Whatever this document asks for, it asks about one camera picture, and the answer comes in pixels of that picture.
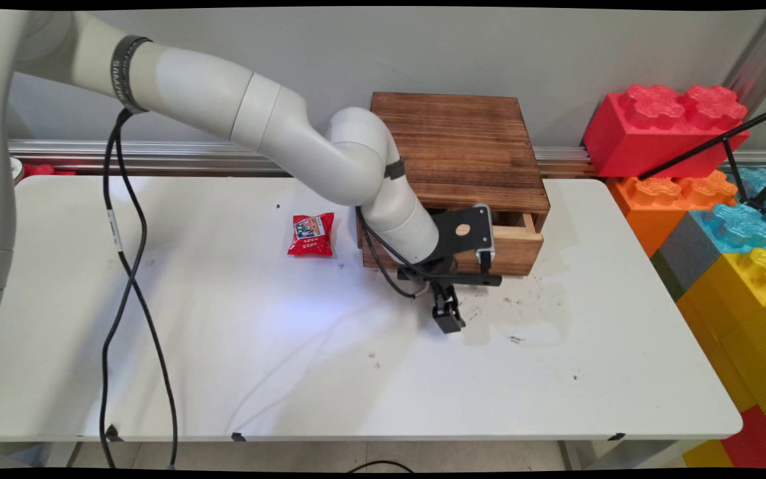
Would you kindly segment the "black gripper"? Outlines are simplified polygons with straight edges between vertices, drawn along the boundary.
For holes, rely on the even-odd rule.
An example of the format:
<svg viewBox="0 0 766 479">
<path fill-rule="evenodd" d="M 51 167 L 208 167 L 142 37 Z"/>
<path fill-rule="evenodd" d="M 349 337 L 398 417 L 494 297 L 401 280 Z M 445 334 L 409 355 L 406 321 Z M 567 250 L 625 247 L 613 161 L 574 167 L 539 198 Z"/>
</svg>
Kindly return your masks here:
<svg viewBox="0 0 766 479">
<path fill-rule="evenodd" d="M 465 327 L 465 321 L 459 312 L 459 299 L 455 288 L 457 276 L 458 264 L 454 257 L 443 257 L 423 263 L 404 263 L 399 267 L 399 279 L 411 281 L 418 288 L 413 292 L 399 288 L 399 294 L 407 298 L 434 294 L 432 317 L 439 321 L 439 328 L 443 333 L 457 333 Z"/>
</svg>

